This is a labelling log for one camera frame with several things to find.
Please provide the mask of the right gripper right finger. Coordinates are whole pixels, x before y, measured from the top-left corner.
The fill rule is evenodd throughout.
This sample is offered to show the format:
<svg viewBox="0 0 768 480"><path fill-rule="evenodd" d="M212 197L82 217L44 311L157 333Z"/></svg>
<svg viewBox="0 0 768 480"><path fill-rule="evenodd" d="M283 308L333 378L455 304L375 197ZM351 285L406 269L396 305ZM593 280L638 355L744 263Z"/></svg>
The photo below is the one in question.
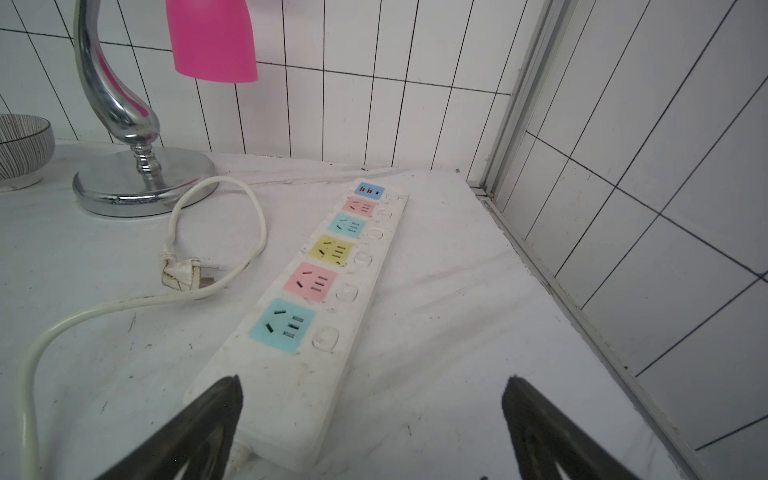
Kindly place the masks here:
<svg viewBox="0 0 768 480"><path fill-rule="evenodd" d="M501 405L523 479L634 479L526 379L508 379Z"/></svg>

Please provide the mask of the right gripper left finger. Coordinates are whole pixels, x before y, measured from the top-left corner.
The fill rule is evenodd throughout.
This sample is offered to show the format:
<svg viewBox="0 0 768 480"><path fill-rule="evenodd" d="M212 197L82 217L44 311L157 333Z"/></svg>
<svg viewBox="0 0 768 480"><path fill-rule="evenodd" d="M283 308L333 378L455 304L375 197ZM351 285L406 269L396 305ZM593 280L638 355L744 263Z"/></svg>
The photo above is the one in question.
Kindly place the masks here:
<svg viewBox="0 0 768 480"><path fill-rule="evenodd" d="M100 477L221 479L242 408L239 377L223 377Z"/></svg>

